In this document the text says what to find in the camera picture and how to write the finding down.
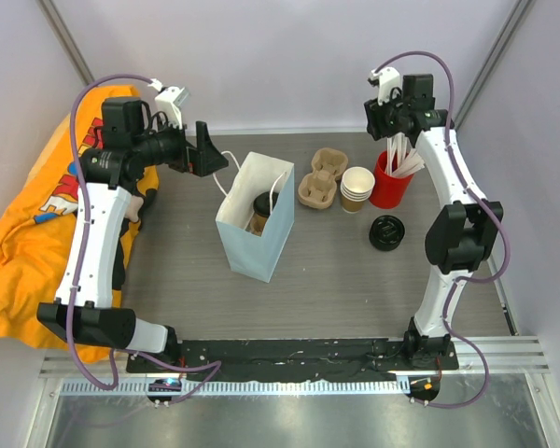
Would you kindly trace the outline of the black plastic cup lid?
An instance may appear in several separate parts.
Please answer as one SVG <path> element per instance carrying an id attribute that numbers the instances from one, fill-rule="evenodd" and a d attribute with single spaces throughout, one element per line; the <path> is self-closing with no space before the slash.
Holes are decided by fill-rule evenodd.
<path id="1" fill-rule="evenodd" d="M 269 217 L 277 203 L 279 194 L 275 191 L 263 192 L 253 202 L 253 210 L 256 215 Z"/>

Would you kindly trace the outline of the stack of paper cups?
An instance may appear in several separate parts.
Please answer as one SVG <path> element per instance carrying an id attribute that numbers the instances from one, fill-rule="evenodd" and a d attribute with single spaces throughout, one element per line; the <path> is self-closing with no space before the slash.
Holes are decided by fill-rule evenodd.
<path id="1" fill-rule="evenodd" d="M 341 206 L 349 214 L 358 213 L 370 198 L 375 185 L 373 173 L 364 167 L 348 168 L 340 185 Z"/>

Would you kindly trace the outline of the single brown paper cup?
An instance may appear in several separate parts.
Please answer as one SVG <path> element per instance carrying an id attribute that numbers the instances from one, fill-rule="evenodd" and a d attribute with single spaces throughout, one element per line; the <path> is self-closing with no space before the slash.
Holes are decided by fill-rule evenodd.
<path id="1" fill-rule="evenodd" d="M 262 233 L 268 218 L 270 217 L 269 213 L 258 213 L 255 212 L 252 220 L 251 220 L 251 230 L 254 233 Z"/>

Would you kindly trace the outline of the brown pulp cup carrier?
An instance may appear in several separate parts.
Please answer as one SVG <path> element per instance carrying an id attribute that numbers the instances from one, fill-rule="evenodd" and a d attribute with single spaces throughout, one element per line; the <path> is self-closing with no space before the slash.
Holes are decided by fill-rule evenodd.
<path id="1" fill-rule="evenodd" d="M 261 236 L 267 220 L 268 218 L 266 217 L 254 214 L 247 226 L 247 230 L 256 236 Z"/>

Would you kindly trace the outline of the white blue paper bag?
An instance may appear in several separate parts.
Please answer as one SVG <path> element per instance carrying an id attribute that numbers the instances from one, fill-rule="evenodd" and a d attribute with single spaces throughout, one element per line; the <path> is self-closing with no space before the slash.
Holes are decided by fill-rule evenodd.
<path id="1" fill-rule="evenodd" d="M 216 215 L 217 230 L 235 273 L 270 282 L 294 223 L 294 164 L 250 152 L 237 168 Z"/>

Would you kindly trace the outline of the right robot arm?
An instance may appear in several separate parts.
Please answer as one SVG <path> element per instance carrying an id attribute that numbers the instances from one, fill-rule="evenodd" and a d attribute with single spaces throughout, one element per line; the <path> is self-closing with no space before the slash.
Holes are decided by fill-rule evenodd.
<path id="1" fill-rule="evenodd" d="M 466 283 L 490 255 L 503 218 L 474 184 L 447 110 L 435 106 L 431 74 L 401 75 L 387 67 L 371 72 L 378 95 L 364 104 L 374 140 L 404 136 L 423 159 L 441 210 L 425 238 L 431 266 L 426 292 L 403 341 L 391 355 L 416 369 L 448 357 L 451 322 Z"/>

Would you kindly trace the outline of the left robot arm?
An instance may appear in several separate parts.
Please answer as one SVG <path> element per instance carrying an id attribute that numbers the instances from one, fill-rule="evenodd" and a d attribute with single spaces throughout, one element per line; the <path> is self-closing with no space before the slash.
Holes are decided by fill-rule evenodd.
<path id="1" fill-rule="evenodd" d="M 113 279 L 120 233 L 133 190 L 148 167 L 166 164 L 180 173 L 205 177 L 226 168 L 206 122 L 195 126 L 196 141 L 186 138 L 179 110 L 160 100 L 163 122 L 147 128 L 145 102 L 112 97 L 102 104 L 102 147 L 86 150 L 79 171 L 77 224 L 63 280 L 51 303 L 37 309 L 39 322 L 66 343 L 147 353 L 161 372 L 180 359 L 175 330 L 137 318 L 113 304 Z"/>

